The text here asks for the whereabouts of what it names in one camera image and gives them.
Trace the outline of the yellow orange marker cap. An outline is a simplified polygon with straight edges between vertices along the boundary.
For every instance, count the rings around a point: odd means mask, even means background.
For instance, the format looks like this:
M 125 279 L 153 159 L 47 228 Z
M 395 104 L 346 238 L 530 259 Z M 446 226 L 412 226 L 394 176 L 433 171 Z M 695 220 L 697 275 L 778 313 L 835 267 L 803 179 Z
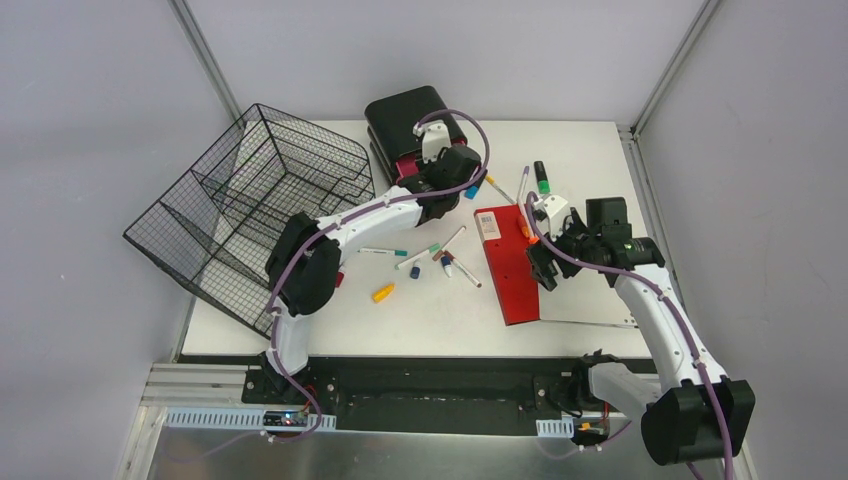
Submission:
M 379 289 L 377 289 L 372 294 L 372 296 L 371 296 L 372 301 L 375 304 L 379 304 L 379 303 L 383 302 L 386 298 L 388 298 L 393 293 L 394 290 L 395 290 L 395 284 L 394 283 L 388 283 L 388 284 L 380 287 Z

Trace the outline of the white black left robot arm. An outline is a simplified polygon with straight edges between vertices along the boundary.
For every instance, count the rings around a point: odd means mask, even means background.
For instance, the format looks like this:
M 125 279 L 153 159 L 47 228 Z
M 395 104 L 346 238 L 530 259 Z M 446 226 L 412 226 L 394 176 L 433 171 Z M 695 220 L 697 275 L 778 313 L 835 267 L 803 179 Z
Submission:
M 286 405 L 303 396 L 305 378 L 299 372 L 308 363 L 312 317 L 334 295 L 339 267 L 373 240 L 442 218 L 458 205 L 462 191 L 481 182 L 489 160 L 488 154 L 454 144 L 360 206 L 320 218 L 301 212 L 287 221 L 265 266 L 271 291 L 265 307 L 272 317 L 266 352 L 271 396 Z

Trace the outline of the blue marker cap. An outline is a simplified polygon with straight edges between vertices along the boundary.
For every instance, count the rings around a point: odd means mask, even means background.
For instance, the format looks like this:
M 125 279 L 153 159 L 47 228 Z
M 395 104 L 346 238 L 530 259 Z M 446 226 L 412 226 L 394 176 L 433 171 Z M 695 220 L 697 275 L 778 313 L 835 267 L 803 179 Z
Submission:
M 479 191 L 479 187 L 476 186 L 476 185 L 472 185 L 464 192 L 464 196 L 467 199 L 473 200 L 476 197 L 478 191 Z

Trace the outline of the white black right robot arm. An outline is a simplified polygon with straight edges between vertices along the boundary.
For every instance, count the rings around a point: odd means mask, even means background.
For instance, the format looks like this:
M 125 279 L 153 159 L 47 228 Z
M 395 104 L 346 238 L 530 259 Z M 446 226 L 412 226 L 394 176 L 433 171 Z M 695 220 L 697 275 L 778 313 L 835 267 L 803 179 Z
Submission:
M 720 459 L 731 478 L 755 394 L 747 381 L 731 379 L 700 339 L 660 248 L 634 236 L 625 199 L 590 199 L 580 214 L 558 195 L 531 192 L 523 209 L 538 239 L 526 249 L 532 278 L 552 292 L 559 278 L 601 274 L 635 321 L 659 378 L 650 384 L 616 356 L 596 351 L 577 360 L 550 400 L 576 416 L 606 404 L 638 424 L 656 464 Z

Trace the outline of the pink drawer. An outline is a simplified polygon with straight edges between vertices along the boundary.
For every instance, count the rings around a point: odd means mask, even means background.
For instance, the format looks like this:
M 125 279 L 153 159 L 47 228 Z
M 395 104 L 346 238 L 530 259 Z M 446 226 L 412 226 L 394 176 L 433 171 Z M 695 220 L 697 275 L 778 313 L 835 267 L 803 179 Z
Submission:
M 415 156 L 401 157 L 395 162 L 395 166 L 398 172 L 396 180 L 397 183 L 399 183 L 404 178 L 417 175 L 419 172 Z

